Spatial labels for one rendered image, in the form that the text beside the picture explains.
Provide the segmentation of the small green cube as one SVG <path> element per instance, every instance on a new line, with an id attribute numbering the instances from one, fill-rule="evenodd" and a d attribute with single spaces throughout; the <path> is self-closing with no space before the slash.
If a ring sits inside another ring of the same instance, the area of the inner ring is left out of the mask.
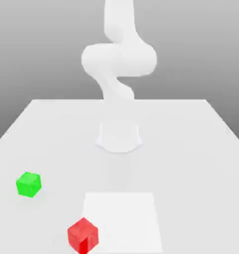
<path id="1" fill-rule="evenodd" d="M 33 198 L 41 189 L 41 177 L 39 174 L 25 172 L 16 180 L 17 192 L 19 195 Z"/>

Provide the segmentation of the small red cube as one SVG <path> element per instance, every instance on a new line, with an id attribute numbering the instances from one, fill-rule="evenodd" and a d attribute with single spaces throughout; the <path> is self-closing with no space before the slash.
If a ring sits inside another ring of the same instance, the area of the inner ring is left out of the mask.
<path id="1" fill-rule="evenodd" d="M 69 245 L 78 254 L 87 254 L 99 243 L 98 228 L 86 218 L 81 218 L 68 228 Z"/>

